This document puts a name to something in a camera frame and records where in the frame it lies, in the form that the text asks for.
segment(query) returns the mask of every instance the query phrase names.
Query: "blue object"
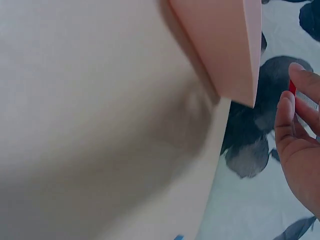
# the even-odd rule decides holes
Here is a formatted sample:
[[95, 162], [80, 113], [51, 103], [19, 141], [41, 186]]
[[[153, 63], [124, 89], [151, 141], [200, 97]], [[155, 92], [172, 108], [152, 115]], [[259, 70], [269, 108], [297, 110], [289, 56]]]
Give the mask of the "blue object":
[[184, 240], [184, 238], [185, 238], [184, 236], [178, 235], [174, 240]]

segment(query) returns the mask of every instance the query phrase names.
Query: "fingernail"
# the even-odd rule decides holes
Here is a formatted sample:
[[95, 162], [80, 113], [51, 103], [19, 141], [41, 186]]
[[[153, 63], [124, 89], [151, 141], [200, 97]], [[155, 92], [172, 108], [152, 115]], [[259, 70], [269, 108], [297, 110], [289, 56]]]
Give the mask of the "fingernail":
[[283, 94], [281, 94], [280, 100], [279, 100], [279, 102], [278, 102], [278, 104], [276, 106], [277, 109], [279, 108], [279, 105], [280, 105], [280, 103], [282, 102], [283, 99], [287, 99], [287, 97], [285, 97], [285, 96], [283, 96]]
[[302, 71], [302, 70], [305, 70], [305, 68], [302, 65], [300, 65], [299, 63], [296, 63], [296, 62], [291, 63], [290, 66], [289, 66], [289, 71], [299, 72], [299, 71]]

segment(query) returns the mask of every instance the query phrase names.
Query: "finger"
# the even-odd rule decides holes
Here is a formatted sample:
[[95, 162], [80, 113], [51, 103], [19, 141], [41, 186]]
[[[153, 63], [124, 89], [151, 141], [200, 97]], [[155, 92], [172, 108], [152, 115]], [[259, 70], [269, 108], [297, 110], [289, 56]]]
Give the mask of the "finger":
[[293, 132], [294, 106], [294, 95], [284, 91], [277, 106], [274, 122], [275, 144], [280, 157], [285, 148], [296, 139]]
[[319, 112], [308, 106], [303, 100], [296, 97], [295, 99], [296, 113], [302, 118], [317, 135], [320, 135]]
[[320, 102], [320, 76], [304, 70], [298, 63], [291, 63], [289, 66], [289, 76], [295, 87], [307, 95], [312, 101]]

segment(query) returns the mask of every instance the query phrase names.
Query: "red marker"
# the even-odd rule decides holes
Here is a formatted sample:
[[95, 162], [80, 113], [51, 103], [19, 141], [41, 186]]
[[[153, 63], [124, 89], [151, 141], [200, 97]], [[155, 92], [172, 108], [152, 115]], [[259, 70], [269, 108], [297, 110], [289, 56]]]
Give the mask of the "red marker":
[[297, 88], [296, 88], [296, 86], [294, 85], [294, 83], [291, 81], [291, 79], [290, 79], [290, 82], [289, 82], [289, 91], [292, 92], [292, 94], [293, 94], [294, 96], [296, 96]]

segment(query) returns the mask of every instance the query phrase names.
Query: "leaf print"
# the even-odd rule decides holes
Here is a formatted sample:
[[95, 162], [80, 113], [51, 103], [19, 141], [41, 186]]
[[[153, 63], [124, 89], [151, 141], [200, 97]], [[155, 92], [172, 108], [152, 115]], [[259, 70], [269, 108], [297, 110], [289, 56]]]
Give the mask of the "leaf print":
[[283, 233], [273, 240], [298, 240], [315, 223], [316, 219], [315, 216], [300, 219], [288, 226]]
[[272, 149], [271, 152], [271, 157], [273, 157], [275, 160], [277, 160], [278, 162], [280, 162], [280, 157], [279, 157], [279, 154], [278, 154], [278, 151], [277, 149]]

